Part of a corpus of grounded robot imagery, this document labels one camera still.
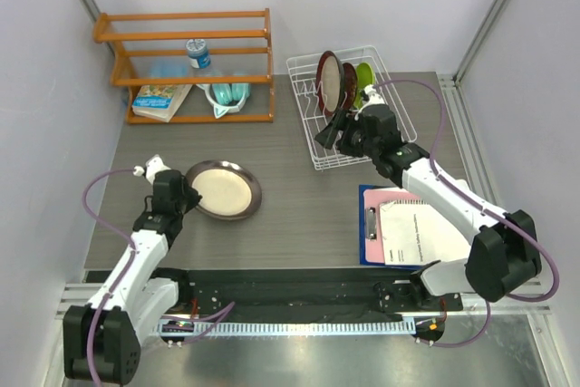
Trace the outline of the white wire dish rack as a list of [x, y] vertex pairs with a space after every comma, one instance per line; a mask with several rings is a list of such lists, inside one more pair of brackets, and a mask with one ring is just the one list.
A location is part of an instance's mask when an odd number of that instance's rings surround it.
[[[334, 53], [341, 62], [351, 63], [353, 66], [358, 66], [360, 63], [368, 63], [373, 69], [377, 82], [389, 81], [392, 78], [379, 52], [372, 45], [336, 50]], [[317, 170], [365, 163], [368, 161], [367, 158], [353, 158], [342, 155], [337, 149], [325, 149], [314, 140], [314, 136], [322, 131], [331, 119], [329, 116], [324, 115], [323, 110], [318, 107], [315, 76], [321, 57], [320, 53], [311, 53], [290, 57], [286, 60], [295, 101], [311, 154], [311, 161]], [[395, 113], [402, 138], [408, 142], [416, 141], [418, 138], [417, 131], [401, 100], [397, 86], [395, 84], [382, 86], [380, 94]]]

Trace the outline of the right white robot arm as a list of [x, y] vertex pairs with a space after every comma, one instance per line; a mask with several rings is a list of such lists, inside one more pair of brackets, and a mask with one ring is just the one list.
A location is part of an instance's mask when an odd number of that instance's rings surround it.
[[415, 273], [409, 297], [417, 308], [431, 309], [452, 293], [475, 293], [495, 303], [541, 272], [533, 219], [462, 188], [425, 149], [402, 138], [387, 105], [339, 110], [314, 139], [343, 155], [369, 158], [381, 176], [434, 207], [468, 241], [467, 258], [437, 260]]

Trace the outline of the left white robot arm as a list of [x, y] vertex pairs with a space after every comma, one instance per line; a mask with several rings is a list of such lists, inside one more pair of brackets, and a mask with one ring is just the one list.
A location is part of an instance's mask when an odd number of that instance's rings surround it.
[[150, 179], [151, 195], [125, 237], [128, 245], [101, 288], [63, 317], [63, 369], [68, 379], [124, 385], [139, 367], [142, 346], [168, 310], [186, 312], [192, 290], [155, 276], [183, 228], [184, 216], [201, 200], [186, 177], [161, 169]]

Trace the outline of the large brown rimmed cream plate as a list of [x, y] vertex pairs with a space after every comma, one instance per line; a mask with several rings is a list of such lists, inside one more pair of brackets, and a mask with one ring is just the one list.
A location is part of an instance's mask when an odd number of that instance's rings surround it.
[[201, 196], [196, 210], [211, 218], [246, 219], [261, 207], [261, 185], [253, 173], [236, 163], [201, 161], [187, 171], [186, 179]]

